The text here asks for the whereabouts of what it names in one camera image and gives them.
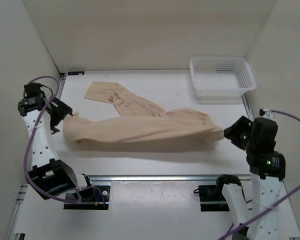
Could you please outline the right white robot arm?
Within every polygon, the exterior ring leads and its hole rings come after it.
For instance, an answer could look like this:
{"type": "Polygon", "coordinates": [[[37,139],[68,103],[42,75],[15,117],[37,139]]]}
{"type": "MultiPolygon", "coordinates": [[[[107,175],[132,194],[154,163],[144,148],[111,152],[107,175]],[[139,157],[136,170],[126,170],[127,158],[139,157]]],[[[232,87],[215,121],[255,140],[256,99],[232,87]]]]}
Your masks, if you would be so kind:
{"type": "Polygon", "coordinates": [[[249,209],[237,176],[222,174],[217,178],[214,193],[226,201],[233,222],[232,230],[223,239],[278,239],[279,211],[275,203],[286,176],[286,160],[275,151],[277,132],[275,117],[269,112],[253,121],[242,116],[223,131],[226,139],[246,152],[252,184],[252,209],[249,209]]]}

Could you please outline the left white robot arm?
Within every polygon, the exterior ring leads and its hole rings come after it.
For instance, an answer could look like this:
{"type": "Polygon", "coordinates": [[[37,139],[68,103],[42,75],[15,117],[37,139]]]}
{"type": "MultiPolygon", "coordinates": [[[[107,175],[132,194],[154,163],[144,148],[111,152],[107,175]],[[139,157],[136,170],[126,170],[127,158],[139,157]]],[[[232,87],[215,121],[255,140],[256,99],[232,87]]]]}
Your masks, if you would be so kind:
{"type": "Polygon", "coordinates": [[[30,141],[26,153],[31,154],[31,168],[25,170],[28,183],[45,200],[72,190],[83,200],[93,198],[95,188],[89,177],[75,174],[59,158],[53,144],[53,134],[59,132],[57,125],[72,116],[72,108],[58,98],[49,101],[43,84],[36,82],[24,86],[24,96],[17,107],[30,141]]]}

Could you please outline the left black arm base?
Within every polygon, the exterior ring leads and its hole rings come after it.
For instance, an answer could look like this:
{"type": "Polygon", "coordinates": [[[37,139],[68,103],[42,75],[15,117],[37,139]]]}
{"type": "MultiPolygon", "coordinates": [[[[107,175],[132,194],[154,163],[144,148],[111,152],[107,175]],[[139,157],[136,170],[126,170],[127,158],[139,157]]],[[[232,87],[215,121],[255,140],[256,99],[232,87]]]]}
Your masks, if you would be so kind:
{"type": "Polygon", "coordinates": [[[77,176],[81,196],[79,203],[64,203],[64,210],[108,210],[111,196],[111,184],[109,182],[97,182],[88,175],[77,176]]]}

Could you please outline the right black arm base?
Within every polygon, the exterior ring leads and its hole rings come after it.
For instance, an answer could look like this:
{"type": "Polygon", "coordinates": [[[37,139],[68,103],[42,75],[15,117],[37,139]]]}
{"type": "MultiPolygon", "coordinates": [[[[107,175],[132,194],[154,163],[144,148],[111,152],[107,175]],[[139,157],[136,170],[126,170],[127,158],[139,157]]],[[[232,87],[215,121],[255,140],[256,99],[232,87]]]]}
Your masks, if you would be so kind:
{"type": "Polygon", "coordinates": [[[199,185],[193,191],[199,196],[201,212],[229,212],[229,206],[222,194],[222,187],[225,184],[225,175],[220,175],[215,184],[199,185]]]}

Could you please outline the beige trousers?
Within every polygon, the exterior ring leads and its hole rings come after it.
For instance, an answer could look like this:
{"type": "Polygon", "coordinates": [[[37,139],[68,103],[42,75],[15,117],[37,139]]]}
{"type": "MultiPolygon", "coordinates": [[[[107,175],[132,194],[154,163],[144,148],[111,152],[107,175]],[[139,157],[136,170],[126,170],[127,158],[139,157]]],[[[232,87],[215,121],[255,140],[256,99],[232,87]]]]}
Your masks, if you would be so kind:
{"type": "Polygon", "coordinates": [[[116,82],[94,81],[84,97],[113,104],[120,116],[90,121],[74,112],[63,120],[63,137],[69,142],[126,144],[183,137],[215,142],[224,138],[223,129],[209,115],[192,108],[166,111],[116,82]]]}

